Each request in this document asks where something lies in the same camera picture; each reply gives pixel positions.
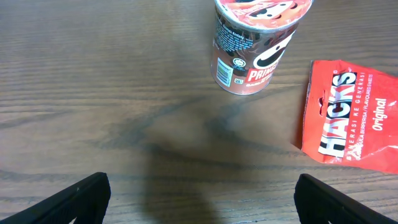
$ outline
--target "wooden surface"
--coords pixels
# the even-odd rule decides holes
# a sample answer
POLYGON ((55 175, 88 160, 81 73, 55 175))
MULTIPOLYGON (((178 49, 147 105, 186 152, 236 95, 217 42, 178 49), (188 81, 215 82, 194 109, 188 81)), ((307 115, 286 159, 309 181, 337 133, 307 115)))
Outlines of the wooden surface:
POLYGON ((298 223, 309 173, 398 220, 398 176, 312 161, 292 142, 311 60, 398 75, 396 0, 317 0, 271 84, 210 75, 211 0, 0 2, 0 218, 98 171, 105 223, 298 223))

